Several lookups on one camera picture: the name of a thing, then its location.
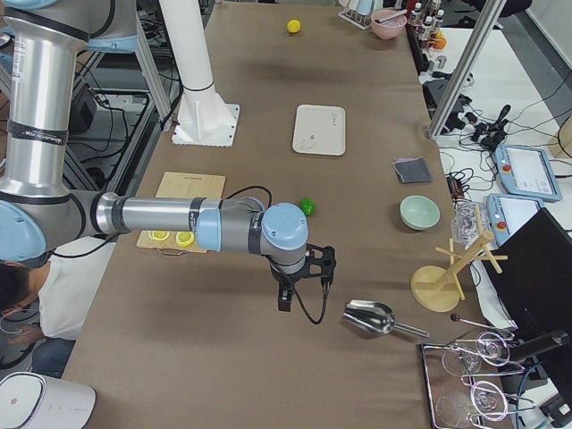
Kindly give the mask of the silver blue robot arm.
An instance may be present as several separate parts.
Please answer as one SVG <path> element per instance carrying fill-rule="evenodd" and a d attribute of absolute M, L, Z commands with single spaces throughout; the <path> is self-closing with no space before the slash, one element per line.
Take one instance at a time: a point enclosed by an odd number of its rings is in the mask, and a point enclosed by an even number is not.
<path fill-rule="evenodd" d="M 63 163 L 77 54 L 131 52 L 137 46 L 132 1 L 8 1 L 14 32 L 6 167 L 1 180 L 1 258 L 34 265 L 63 244 L 94 234 L 191 231 L 206 250 L 266 257 L 279 283 L 278 308 L 298 298 L 296 283 L 316 277 L 329 290 L 331 247 L 307 240 L 307 219 L 291 203 L 255 198 L 132 198 L 70 190 Z"/>

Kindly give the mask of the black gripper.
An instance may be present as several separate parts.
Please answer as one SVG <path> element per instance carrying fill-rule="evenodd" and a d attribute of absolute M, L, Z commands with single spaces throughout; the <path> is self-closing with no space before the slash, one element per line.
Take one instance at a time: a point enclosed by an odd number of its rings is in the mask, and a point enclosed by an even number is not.
<path fill-rule="evenodd" d="M 293 296 L 299 300 L 300 307 L 307 312 L 298 291 L 296 283 L 303 279 L 316 278 L 322 286 L 322 311 L 327 308 L 327 299 L 330 288 L 333 284 L 335 270 L 335 249 L 331 246 L 325 248 L 307 244 L 306 251 L 302 257 L 301 267 L 294 273 L 287 273 L 284 265 L 279 265 L 269 258 L 269 265 L 273 278 L 278 282 L 278 310 L 290 312 Z"/>

